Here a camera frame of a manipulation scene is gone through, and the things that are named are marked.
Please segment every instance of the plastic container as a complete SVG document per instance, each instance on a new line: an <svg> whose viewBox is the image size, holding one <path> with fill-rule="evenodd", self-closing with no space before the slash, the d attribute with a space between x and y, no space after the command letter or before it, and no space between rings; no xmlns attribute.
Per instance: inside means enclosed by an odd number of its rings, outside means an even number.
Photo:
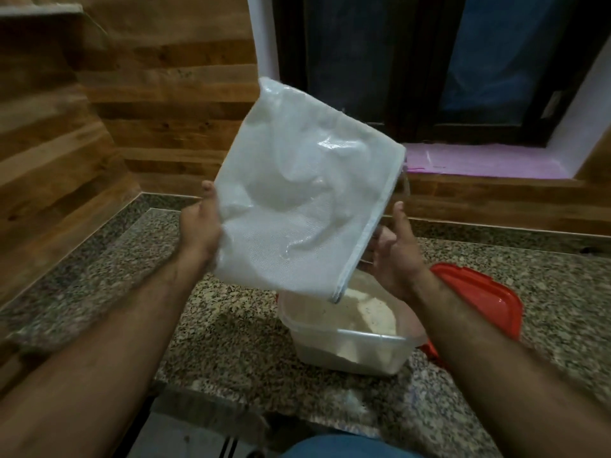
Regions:
<svg viewBox="0 0 611 458"><path fill-rule="evenodd" d="M349 296L350 291L337 304L283 291L277 298L278 314L291 331L297 356L304 363L337 371L396 374L414 348L426 342L422 324L404 302L366 273L356 270L348 289L384 302L395 317L397 335L374 334L364 320L346 319L346 313L355 310L356 299Z"/></svg>
<svg viewBox="0 0 611 458"><path fill-rule="evenodd" d="M431 271L511 339L520 337L523 304L515 292L468 267L439 263ZM421 347L430 360L444 366L430 341Z"/></svg>

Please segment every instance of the clear plastic container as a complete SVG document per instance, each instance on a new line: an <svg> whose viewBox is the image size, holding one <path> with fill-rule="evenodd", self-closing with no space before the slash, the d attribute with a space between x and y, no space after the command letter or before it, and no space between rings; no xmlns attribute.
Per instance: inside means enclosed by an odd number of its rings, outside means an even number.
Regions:
<svg viewBox="0 0 611 458"><path fill-rule="evenodd" d="M337 304L279 292L279 317L291 331L297 356L304 363L338 371L396 374L414 348L426 342L422 324L405 302L395 299L366 273L356 270L348 289ZM392 310L396 335L374 334L364 317L359 320L361 314L355 313L358 299L350 297L359 292L381 300Z"/></svg>

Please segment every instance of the red lid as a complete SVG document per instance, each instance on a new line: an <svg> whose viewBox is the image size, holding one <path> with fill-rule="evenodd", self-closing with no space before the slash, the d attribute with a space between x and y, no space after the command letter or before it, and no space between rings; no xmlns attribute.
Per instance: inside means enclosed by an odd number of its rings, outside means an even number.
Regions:
<svg viewBox="0 0 611 458"><path fill-rule="evenodd" d="M433 265L431 271L511 339L519 338L523 305L515 292L491 277L467 267L439 263ZM429 359L439 361L439 355L431 341L421 346L420 350L427 354Z"/></svg>

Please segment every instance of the plastic bag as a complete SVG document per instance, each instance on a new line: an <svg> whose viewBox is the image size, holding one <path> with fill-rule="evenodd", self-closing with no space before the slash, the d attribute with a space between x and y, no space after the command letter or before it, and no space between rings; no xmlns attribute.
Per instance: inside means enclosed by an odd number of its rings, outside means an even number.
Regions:
<svg viewBox="0 0 611 458"><path fill-rule="evenodd" d="M337 302L402 170L386 135L266 77L214 182L214 274Z"/></svg>

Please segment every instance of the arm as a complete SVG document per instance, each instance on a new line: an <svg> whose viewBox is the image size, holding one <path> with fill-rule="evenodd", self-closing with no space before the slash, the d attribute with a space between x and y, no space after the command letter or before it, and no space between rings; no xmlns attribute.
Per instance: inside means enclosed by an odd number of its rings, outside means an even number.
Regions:
<svg viewBox="0 0 611 458"><path fill-rule="evenodd" d="M409 302L456 385L505 456L598 457L611 450L611 416L559 371L506 337L425 266L403 212L394 235L372 240L369 270Z"/></svg>
<svg viewBox="0 0 611 458"><path fill-rule="evenodd" d="M0 404L0 455L106 455L143 400L221 235L216 193L183 209L172 256Z"/></svg>

